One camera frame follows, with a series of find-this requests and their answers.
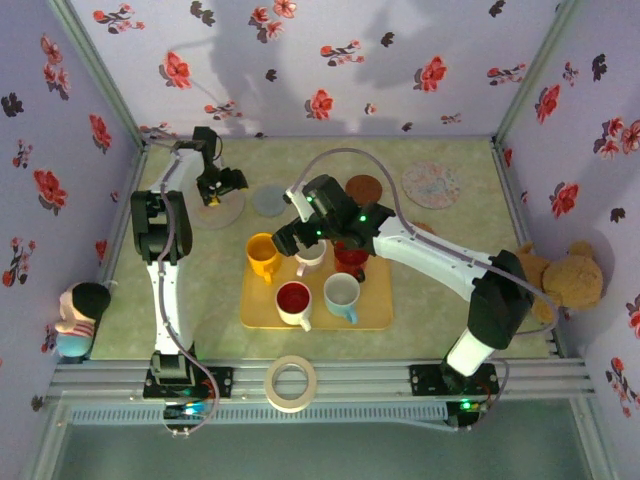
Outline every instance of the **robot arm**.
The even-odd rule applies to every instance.
[[[421,235],[433,245],[419,241],[393,210],[377,203],[358,207],[328,175],[314,178],[295,193],[288,190],[287,197],[300,218],[273,235],[282,254],[294,255],[297,243],[309,247],[321,238],[340,241],[347,248],[364,249],[415,268],[470,303],[467,329],[441,366],[445,381],[453,389],[462,388],[494,350],[507,348],[533,303],[524,288],[475,264],[492,265],[524,279],[520,262],[511,252],[503,250],[490,256],[426,232]],[[462,261],[456,253],[472,261]]]
[[[159,384],[193,383],[193,371],[164,326],[160,311],[160,268],[158,257],[169,239],[166,208],[160,196],[164,186],[175,217],[175,235],[169,254],[163,260],[163,297],[168,322],[180,343],[193,349],[193,335],[179,302],[179,288],[184,283],[183,259],[192,246],[192,231],[183,196],[195,183],[202,202],[215,208],[219,197],[235,189],[247,188],[240,170],[222,168],[216,163],[216,133],[207,127],[196,127],[192,140],[178,141],[172,149],[172,161],[149,190],[131,195],[131,218],[136,251],[147,264],[151,278],[156,315],[155,353],[151,359],[152,372]]]

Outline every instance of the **coaster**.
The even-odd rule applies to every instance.
[[[415,203],[434,210],[450,207],[460,197],[453,171],[432,162],[415,163],[405,170],[402,188]]]
[[[418,227],[421,230],[424,230],[425,232],[429,232],[432,235],[437,235],[437,233],[435,232],[435,230],[433,230],[433,228],[431,228],[429,225],[427,225],[424,222],[413,222],[413,224]]]
[[[375,203],[382,197],[382,185],[370,175],[351,177],[344,190],[360,207],[367,203]]]
[[[280,185],[265,185],[253,194],[251,204],[258,215],[277,217],[287,208],[287,204],[282,198],[284,193],[285,189]]]
[[[189,220],[194,227],[205,230],[219,230],[228,227],[237,220],[244,210],[244,192],[233,190],[220,197],[220,204],[207,207],[200,202],[190,215]]]

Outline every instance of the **brown coaster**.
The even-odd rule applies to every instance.
[[[382,197],[382,185],[370,175],[351,177],[344,190],[359,206],[375,203]]]
[[[433,230],[433,228],[431,228],[429,225],[427,225],[426,223],[423,222],[413,222],[413,224],[418,227],[421,230],[424,230],[425,232],[429,232],[432,235],[437,235],[437,233]]]

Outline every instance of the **yellow object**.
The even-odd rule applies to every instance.
[[[588,242],[573,243],[569,255],[555,262],[531,253],[532,248],[529,242],[516,252],[527,281],[549,295],[558,307],[587,310],[600,302],[604,279]],[[540,298],[536,297],[532,312],[544,323],[553,319],[551,309]]]
[[[276,250],[270,233],[256,233],[249,239],[247,258],[256,275],[262,277],[267,285],[271,285],[273,275],[282,264],[282,255]]]
[[[240,302],[240,320],[250,328],[296,329],[297,325],[288,325],[282,321],[276,308],[276,292],[278,288],[291,280],[304,283],[313,297],[311,310],[311,332],[315,330],[384,330],[393,321],[393,296],[391,291],[391,265],[382,257],[369,257],[367,260],[367,279],[360,284],[360,298],[356,304],[358,323],[350,324],[344,317],[336,317],[327,310],[324,304],[324,282],[336,273],[334,267],[333,248],[327,248],[321,267],[305,275],[296,277],[298,262],[294,257],[283,257],[282,267],[273,277],[273,285],[265,285],[255,276],[252,266],[247,264],[242,284]]]

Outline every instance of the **stuffed toy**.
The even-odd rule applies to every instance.
[[[63,357],[82,357],[93,344],[96,323],[111,303],[111,294],[99,283],[76,283],[60,295],[56,348]]]
[[[527,281],[549,295],[556,306],[587,310],[600,302],[604,280],[588,242],[573,243],[568,255],[556,262],[531,253],[532,249],[533,243],[529,242],[516,252],[516,256]],[[553,320],[551,308],[541,298],[536,297],[531,311],[543,323]]]

